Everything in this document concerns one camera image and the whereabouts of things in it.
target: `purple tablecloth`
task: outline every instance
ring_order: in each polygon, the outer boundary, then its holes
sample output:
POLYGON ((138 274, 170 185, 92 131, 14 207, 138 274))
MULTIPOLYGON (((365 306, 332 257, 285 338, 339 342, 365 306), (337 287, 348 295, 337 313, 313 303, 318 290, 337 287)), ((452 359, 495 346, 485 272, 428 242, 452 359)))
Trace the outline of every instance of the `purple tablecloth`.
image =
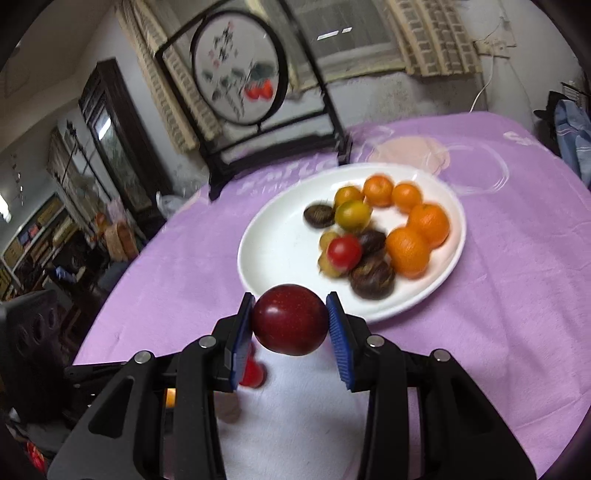
MULTIPOLYGON (((450 350, 541 475, 591 404, 589 192, 523 128, 489 113, 352 132, 353 161, 408 163, 439 175, 468 221, 450 278, 372 331, 411 352, 450 350)), ((236 253, 253 216, 278 192, 335 164, 334 155, 319 154, 260 170, 212 205, 206 190, 198 193, 127 271, 76 363, 177 352, 234 314, 243 295, 236 253)))

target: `metal screw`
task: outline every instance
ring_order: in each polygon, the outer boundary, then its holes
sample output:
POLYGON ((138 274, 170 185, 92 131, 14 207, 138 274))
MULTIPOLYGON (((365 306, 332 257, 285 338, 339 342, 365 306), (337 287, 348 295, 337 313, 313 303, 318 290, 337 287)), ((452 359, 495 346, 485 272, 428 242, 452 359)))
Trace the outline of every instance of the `metal screw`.
POLYGON ((435 357, 435 360, 437 360, 438 362, 448 362, 452 358, 449 352, 442 348, 440 348, 439 350, 435 350, 433 352, 433 356, 435 357))
POLYGON ((374 348, 378 348, 381 347, 384 343, 384 337, 379 336, 379 335, 370 335, 367 337, 366 342, 368 343, 369 346, 374 347, 374 348))
POLYGON ((134 355, 134 361, 137 364, 144 364, 152 358, 152 354, 146 350, 142 350, 134 355))
POLYGON ((201 337, 199 339, 199 346, 201 348, 211 348, 217 343, 217 340, 212 335, 206 335, 205 337, 201 337))

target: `white plate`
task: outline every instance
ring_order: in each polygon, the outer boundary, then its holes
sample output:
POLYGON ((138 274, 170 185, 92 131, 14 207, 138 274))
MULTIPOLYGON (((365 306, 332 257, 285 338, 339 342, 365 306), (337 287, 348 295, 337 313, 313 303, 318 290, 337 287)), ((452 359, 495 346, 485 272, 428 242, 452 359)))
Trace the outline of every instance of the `white plate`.
MULTIPOLYGON (((407 215, 396 208, 374 209, 372 220, 390 232, 404 225, 407 215)), ((253 218, 238 249, 238 273, 247 291, 259 297, 269 288, 294 283, 309 288, 321 299, 338 293, 346 313, 371 322, 408 310, 429 296, 456 266, 466 242, 466 215, 460 200, 442 181, 412 167, 395 164, 357 164, 335 168, 302 181, 273 198, 253 218), (311 203, 332 202, 345 185, 363 186, 367 177, 384 173, 396 183, 416 182, 426 202, 437 202, 450 218, 450 236, 434 250, 427 273, 419 280, 396 278, 394 292, 383 300, 356 296, 347 279, 333 280, 320 275, 317 261, 322 230, 308 226, 304 209, 311 203)))

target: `blue clothing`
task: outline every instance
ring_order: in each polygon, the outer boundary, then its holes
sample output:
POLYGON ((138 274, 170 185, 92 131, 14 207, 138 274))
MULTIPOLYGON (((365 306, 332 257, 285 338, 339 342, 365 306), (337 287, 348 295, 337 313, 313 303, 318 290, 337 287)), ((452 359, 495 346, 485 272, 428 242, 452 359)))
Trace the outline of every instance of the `blue clothing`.
POLYGON ((576 103, 561 100, 554 114, 556 135, 564 162, 591 187, 591 120, 576 103))

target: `table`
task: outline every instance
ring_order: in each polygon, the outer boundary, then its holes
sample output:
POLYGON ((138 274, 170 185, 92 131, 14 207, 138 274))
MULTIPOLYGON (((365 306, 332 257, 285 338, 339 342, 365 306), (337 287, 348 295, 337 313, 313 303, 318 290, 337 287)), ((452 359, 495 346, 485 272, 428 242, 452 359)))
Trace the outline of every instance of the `table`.
MULTIPOLYGON (((407 351, 451 351, 541 476, 591 404, 591 195, 522 127, 490 113, 362 125, 352 135, 352 161, 438 175, 460 196, 468 221, 449 279, 372 331, 407 351)), ((254 214, 335 165, 334 155, 316 154, 272 166, 231 183, 212 205, 198 192, 126 272, 76 363, 177 352, 236 313, 243 294, 236 253, 254 214)), ((239 391, 242 419, 220 423, 228 478, 354 478, 366 398, 339 382, 330 346, 304 358, 259 354, 268 384, 239 391)))

